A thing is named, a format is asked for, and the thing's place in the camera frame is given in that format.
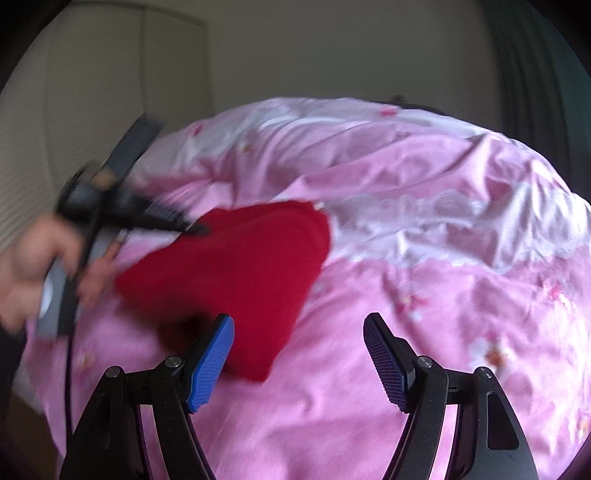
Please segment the person's left hand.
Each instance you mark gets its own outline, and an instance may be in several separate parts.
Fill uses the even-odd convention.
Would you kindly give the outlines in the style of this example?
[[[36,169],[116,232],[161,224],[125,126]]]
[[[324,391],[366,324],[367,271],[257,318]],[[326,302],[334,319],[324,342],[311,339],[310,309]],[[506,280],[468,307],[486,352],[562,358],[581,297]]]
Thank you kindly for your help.
[[[77,286],[80,304],[93,307],[115,273],[122,247],[111,242],[105,253],[82,270]],[[25,323],[39,313],[46,274],[55,261],[72,276],[77,273],[83,249],[82,235],[55,214],[34,220],[21,236],[1,251],[1,331],[17,337]]]

